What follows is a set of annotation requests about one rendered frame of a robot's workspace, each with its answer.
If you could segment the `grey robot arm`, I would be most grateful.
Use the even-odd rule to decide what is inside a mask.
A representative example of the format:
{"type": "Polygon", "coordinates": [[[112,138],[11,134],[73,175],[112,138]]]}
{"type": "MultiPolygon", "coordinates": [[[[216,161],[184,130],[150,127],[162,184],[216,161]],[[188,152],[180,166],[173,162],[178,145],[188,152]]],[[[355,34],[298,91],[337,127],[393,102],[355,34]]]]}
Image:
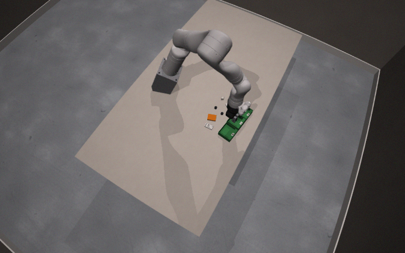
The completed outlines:
{"type": "Polygon", "coordinates": [[[233,44],[227,34],[219,30],[198,32],[177,29],[173,34],[172,41],[173,46],[162,65],[166,75],[175,76],[191,51],[198,54],[203,61],[232,83],[235,88],[231,89],[230,99],[233,102],[240,103],[243,101],[244,96],[251,89],[251,84],[236,63],[222,62],[233,44]]]}

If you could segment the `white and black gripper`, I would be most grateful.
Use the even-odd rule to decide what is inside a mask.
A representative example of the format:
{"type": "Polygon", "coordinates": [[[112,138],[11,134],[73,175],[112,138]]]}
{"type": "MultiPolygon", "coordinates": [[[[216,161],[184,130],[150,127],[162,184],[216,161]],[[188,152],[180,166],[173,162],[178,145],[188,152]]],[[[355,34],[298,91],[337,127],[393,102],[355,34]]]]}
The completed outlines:
{"type": "Polygon", "coordinates": [[[238,119],[238,116],[242,116],[250,107],[250,102],[240,102],[235,103],[230,99],[230,96],[227,101],[227,111],[226,116],[232,119],[232,122],[235,123],[238,119]]]}

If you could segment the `green bin rack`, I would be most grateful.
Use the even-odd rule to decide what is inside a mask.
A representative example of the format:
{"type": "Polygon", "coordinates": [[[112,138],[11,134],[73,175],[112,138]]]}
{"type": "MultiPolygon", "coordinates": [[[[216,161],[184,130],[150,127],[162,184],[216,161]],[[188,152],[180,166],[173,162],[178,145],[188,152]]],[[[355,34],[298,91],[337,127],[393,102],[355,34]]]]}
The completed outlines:
{"type": "Polygon", "coordinates": [[[232,122],[232,119],[228,119],[225,125],[220,129],[218,132],[218,135],[220,135],[222,138],[230,142],[232,138],[235,136],[235,134],[238,132],[238,130],[242,127],[242,125],[246,122],[246,120],[249,118],[249,116],[252,114],[253,110],[248,109],[244,115],[238,116],[238,119],[235,123],[232,122]]]}

